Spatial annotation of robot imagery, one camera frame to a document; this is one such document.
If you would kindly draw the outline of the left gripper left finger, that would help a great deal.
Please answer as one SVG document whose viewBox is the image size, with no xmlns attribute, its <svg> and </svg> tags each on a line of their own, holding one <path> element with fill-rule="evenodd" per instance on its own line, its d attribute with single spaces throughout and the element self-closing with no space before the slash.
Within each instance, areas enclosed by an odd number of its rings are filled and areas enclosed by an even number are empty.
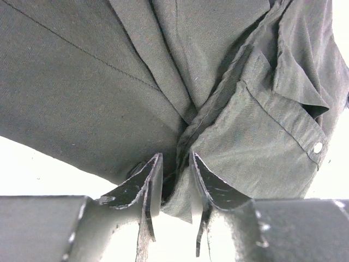
<svg viewBox="0 0 349 262">
<path fill-rule="evenodd" d="M 1 261 L 101 261 L 114 236 L 116 261 L 147 261 L 162 185 L 163 156 L 157 153 L 97 200 L 2 196 Z"/>
</svg>

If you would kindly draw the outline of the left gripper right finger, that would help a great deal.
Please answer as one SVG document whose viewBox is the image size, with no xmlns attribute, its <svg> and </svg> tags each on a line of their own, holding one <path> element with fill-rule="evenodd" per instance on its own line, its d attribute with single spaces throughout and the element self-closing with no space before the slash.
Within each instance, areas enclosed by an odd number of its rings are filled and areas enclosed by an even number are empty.
<svg viewBox="0 0 349 262">
<path fill-rule="evenodd" d="M 189 157 L 196 251 L 211 261 L 348 261 L 348 200 L 252 199 Z"/>
</svg>

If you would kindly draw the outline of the black long sleeve shirt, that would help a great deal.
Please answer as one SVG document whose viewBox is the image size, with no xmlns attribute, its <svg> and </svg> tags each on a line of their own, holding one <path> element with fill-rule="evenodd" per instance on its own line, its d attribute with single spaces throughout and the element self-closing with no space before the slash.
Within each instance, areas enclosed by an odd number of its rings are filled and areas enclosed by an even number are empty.
<svg viewBox="0 0 349 262">
<path fill-rule="evenodd" d="M 112 183 L 189 154 L 252 198 L 304 197 L 348 97 L 331 1 L 1 1 L 1 136 Z"/>
</svg>

